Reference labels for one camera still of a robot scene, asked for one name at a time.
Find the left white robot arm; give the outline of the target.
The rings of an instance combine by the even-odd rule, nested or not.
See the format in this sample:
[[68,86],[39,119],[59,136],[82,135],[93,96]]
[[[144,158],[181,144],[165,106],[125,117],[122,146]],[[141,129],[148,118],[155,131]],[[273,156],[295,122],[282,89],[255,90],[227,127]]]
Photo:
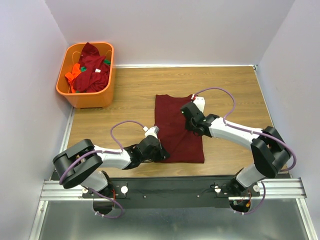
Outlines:
[[98,168],[130,170],[142,163],[161,162],[169,157],[160,140],[149,135],[123,150],[99,147],[90,139],[84,139],[56,155],[52,163],[64,189],[83,186],[104,198],[110,194],[113,185],[108,174]]

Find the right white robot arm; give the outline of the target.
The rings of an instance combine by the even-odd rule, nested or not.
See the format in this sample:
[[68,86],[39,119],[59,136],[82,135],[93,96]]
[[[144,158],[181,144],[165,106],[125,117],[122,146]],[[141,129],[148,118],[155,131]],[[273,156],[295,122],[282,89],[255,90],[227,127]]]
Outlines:
[[243,195],[260,180],[275,178],[293,156],[274,127],[252,128],[227,121],[215,114],[204,115],[195,101],[183,105],[180,112],[185,118],[185,128],[195,135],[224,139],[251,151],[253,163],[239,170],[222,187],[233,196]]

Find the maroon t shirt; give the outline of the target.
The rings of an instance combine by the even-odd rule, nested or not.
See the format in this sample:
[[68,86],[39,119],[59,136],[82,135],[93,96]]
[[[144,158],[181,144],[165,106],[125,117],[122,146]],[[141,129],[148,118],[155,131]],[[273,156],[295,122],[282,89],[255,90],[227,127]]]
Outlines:
[[168,94],[155,96],[154,124],[159,127],[157,134],[169,158],[161,163],[203,164],[202,137],[186,130],[185,117],[180,108],[191,101],[191,96],[173,97]]

